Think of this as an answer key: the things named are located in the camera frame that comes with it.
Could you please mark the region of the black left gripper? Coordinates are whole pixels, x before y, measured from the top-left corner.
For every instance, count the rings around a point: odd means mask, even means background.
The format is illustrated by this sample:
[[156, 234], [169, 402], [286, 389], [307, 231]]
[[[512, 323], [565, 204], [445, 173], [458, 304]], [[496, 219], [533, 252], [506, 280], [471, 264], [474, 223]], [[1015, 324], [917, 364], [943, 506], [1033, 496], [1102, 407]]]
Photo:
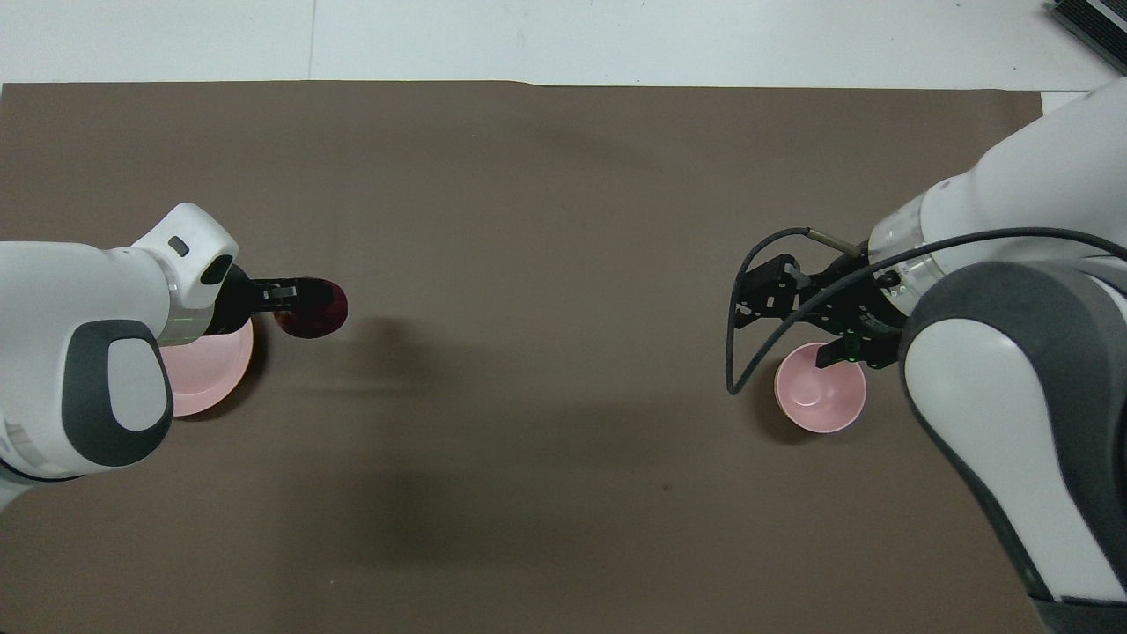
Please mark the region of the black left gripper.
[[321, 309], [322, 278], [251, 278], [232, 265], [215, 297], [208, 334], [237, 333], [255, 313], [311, 314]]

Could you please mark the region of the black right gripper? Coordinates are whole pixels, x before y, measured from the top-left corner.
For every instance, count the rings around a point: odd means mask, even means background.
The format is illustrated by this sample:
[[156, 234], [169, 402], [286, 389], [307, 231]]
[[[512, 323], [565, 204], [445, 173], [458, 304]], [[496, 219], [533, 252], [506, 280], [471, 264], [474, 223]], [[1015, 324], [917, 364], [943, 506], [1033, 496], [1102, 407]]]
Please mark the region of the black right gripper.
[[[733, 286], [733, 329], [758, 320], [784, 320], [795, 312], [801, 270], [792, 255], [778, 255], [738, 274]], [[802, 318], [836, 340], [814, 354], [818, 369], [837, 364], [861, 364], [882, 369], [898, 360], [902, 325], [906, 316], [866, 276]]]

